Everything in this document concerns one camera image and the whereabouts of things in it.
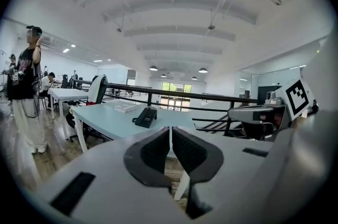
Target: wooden floor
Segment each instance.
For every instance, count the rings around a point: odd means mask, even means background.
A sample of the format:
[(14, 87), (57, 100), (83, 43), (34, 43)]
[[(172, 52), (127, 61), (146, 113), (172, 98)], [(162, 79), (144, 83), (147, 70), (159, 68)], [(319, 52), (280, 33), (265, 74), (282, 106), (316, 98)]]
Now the wooden floor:
[[(64, 114), (68, 113), (68, 106), (63, 105)], [(40, 116), (45, 130), (48, 148), (43, 154), (32, 155), (23, 136), (17, 131), (14, 117), (9, 114), (0, 116), (0, 145), (3, 157), (12, 171), (13, 176), (25, 187), (34, 191), (36, 187), (48, 180), (56, 171), (82, 154), (82, 149), (77, 138), (73, 142), (65, 141), (60, 122), (59, 112), (55, 112), (55, 119), (49, 110), (41, 105)], [(67, 133), (75, 135), (75, 131), (66, 123)], [(102, 141), (88, 137), (87, 146), (92, 148)], [(165, 175), (173, 180), (172, 195), (175, 194), (183, 168), (175, 158), (167, 158)], [(178, 202), (185, 209), (187, 193)]]

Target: stack of paper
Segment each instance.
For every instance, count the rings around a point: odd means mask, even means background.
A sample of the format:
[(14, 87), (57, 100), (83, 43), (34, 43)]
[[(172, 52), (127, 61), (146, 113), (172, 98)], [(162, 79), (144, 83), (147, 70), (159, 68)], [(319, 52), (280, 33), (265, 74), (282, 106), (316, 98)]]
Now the stack of paper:
[(130, 112), (134, 109), (136, 109), (138, 107), (138, 105), (134, 105), (134, 104), (129, 104), (129, 103), (125, 103), (119, 106), (115, 106), (114, 110), (122, 112), (122, 113), (127, 113)]

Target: white shoe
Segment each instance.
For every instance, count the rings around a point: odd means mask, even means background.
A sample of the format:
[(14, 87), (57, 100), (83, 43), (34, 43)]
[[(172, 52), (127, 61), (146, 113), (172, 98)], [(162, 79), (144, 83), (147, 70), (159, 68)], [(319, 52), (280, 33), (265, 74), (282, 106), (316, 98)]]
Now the white shoe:
[(46, 150), (47, 150), (47, 145), (46, 145), (46, 147), (37, 148), (37, 151), (38, 151), (40, 154), (43, 154)]

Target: white table leg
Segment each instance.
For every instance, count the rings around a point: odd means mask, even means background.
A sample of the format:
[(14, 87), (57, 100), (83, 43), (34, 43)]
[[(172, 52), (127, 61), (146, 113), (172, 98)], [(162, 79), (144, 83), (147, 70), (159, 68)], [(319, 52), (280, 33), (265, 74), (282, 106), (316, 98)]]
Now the white table leg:
[(190, 182), (189, 175), (185, 171), (183, 171), (183, 175), (181, 177), (179, 187), (177, 188), (177, 191), (175, 193), (174, 200), (179, 201), (181, 199), (184, 191), (186, 190), (187, 186), (189, 185), (189, 182)]
[(64, 134), (64, 139), (68, 139), (67, 131), (65, 129), (65, 124), (64, 124), (64, 116), (63, 116), (63, 106), (62, 106), (63, 101), (59, 101), (59, 110), (60, 110), (60, 117), (61, 117), (61, 125), (63, 129), (63, 134)]
[(51, 109), (52, 109), (52, 119), (55, 119), (55, 116), (54, 116), (54, 99), (53, 99), (53, 96), (52, 94), (50, 94), (51, 96)]
[(74, 116), (74, 119), (75, 119), (75, 127), (76, 127), (76, 132), (79, 137), (80, 145), (81, 145), (82, 151), (85, 153), (88, 149), (86, 146), (85, 137), (83, 136), (82, 124), (78, 117)]

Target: black cap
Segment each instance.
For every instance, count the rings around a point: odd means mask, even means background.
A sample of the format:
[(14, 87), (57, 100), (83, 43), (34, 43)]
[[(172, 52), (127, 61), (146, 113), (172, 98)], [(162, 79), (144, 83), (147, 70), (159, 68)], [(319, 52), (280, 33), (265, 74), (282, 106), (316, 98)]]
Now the black cap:
[(35, 26), (32, 25), (32, 26), (27, 26), (26, 28), (42, 34), (42, 29), (40, 27), (35, 27)]

